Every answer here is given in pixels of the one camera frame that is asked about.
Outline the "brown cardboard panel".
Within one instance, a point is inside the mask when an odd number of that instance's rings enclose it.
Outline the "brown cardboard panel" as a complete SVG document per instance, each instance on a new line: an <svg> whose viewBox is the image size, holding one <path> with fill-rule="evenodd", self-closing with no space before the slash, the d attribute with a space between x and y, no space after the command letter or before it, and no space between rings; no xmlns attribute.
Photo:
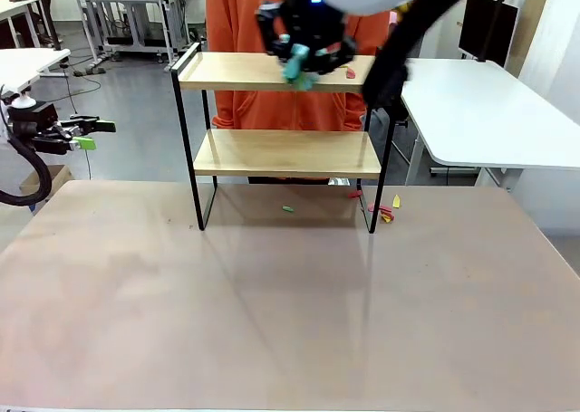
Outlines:
<svg viewBox="0 0 580 412"><path fill-rule="evenodd" d="M545 7L546 0L525 0L518 22L518 44L514 53L516 76L521 73L537 26Z"/></svg>

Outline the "white table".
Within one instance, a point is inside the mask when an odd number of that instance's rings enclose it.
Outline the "white table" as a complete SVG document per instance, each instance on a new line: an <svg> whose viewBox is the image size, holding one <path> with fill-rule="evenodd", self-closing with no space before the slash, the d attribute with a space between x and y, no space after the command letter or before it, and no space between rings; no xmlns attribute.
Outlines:
<svg viewBox="0 0 580 412"><path fill-rule="evenodd" d="M495 63L410 59L408 69L401 98L417 138L406 185L424 152L506 190L526 169L580 170L580 126Z"/></svg>

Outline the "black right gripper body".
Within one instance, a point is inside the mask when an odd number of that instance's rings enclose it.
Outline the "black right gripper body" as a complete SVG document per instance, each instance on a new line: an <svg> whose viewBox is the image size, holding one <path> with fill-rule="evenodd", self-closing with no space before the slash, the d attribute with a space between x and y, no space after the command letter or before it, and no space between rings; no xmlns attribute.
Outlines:
<svg viewBox="0 0 580 412"><path fill-rule="evenodd" d="M344 37L344 13L324 0L283 0L283 25L290 44L320 50Z"/></svg>

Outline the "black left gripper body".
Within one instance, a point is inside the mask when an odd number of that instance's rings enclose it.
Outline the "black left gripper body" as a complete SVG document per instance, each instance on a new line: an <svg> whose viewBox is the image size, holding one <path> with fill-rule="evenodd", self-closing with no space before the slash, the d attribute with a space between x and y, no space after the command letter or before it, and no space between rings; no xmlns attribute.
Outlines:
<svg viewBox="0 0 580 412"><path fill-rule="evenodd" d="M8 116L13 136L29 149L54 155L69 151L69 135L58 125L52 103L39 101L26 109L10 106Z"/></svg>

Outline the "teal microfibre duster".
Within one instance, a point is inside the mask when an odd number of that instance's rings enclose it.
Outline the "teal microfibre duster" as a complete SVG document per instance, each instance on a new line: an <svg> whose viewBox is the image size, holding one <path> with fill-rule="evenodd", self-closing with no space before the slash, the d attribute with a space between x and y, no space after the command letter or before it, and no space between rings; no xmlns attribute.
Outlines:
<svg viewBox="0 0 580 412"><path fill-rule="evenodd" d="M298 91L310 91L314 85L315 77L303 70L309 52L307 46L295 43L291 49L291 57L283 68L285 81Z"/></svg>

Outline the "wooden two-tier black-frame shelf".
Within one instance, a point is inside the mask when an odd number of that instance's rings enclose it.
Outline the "wooden two-tier black-frame shelf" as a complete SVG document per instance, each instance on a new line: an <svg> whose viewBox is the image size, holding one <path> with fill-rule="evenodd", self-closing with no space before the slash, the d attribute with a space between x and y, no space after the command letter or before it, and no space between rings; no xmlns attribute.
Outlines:
<svg viewBox="0 0 580 412"><path fill-rule="evenodd" d="M192 151L182 92L199 91L207 105L209 91L288 91L291 86L275 57L205 52L194 43L170 74L199 230L207 227L215 197L201 201L198 177L343 177L384 185L389 157L377 156L367 130L212 129L206 114L206 134L199 150Z"/></svg>

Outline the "black pole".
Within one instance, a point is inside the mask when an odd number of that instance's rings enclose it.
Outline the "black pole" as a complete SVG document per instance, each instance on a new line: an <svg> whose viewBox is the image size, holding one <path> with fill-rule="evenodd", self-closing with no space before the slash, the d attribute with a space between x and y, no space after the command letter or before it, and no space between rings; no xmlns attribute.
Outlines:
<svg viewBox="0 0 580 412"><path fill-rule="evenodd" d="M45 29L48 32L53 48L57 51L60 51L61 44L54 27L53 18L51 15L50 0L40 0L40 2Z"/></svg>

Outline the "cardboard box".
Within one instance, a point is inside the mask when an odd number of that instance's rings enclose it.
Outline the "cardboard box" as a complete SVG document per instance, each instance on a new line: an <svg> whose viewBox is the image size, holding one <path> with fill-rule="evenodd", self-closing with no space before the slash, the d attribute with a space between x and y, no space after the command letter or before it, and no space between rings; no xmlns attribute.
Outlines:
<svg viewBox="0 0 580 412"><path fill-rule="evenodd" d="M74 180L71 170L65 165L48 165L47 167L51 177L52 189L46 199L35 203L33 206L30 206L30 208L33 210L42 208L64 184L66 184L68 181ZM19 188L23 196L29 196L38 190L39 185L39 177L33 171L27 178L22 181Z"/></svg>

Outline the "white desk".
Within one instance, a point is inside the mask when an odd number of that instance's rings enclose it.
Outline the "white desk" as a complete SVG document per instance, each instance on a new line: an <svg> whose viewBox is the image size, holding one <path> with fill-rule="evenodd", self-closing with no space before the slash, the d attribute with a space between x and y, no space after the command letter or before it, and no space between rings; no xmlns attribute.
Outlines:
<svg viewBox="0 0 580 412"><path fill-rule="evenodd" d="M14 48L0 50L0 87L21 92L40 79L40 74L70 55L68 49Z"/></svg>

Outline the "black monitor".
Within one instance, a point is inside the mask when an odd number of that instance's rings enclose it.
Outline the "black monitor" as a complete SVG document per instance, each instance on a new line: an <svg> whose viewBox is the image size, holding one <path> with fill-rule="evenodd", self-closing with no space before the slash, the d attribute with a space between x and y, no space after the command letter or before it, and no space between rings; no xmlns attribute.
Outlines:
<svg viewBox="0 0 580 412"><path fill-rule="evenodd" d="M485 59L504 67L512 43L518 8L498 0L466 0L459 36L462 57Z"/></svg>

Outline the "person in orange jacket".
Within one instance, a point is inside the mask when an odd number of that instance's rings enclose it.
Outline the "person in orange jacket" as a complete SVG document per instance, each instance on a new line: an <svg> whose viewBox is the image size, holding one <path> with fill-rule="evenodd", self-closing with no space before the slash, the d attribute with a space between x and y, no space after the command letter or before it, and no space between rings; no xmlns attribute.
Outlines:
<svg viewBox="0 0 580 412"><path fill-rule="evenodd" d="M255 12L265 1L279 0L206 0L209 50L264 51ZM216 91L213 124L220 129L362 129L366 106L361 95L308 91L313 83L314 76L306 74L300 91Z"/></svg>

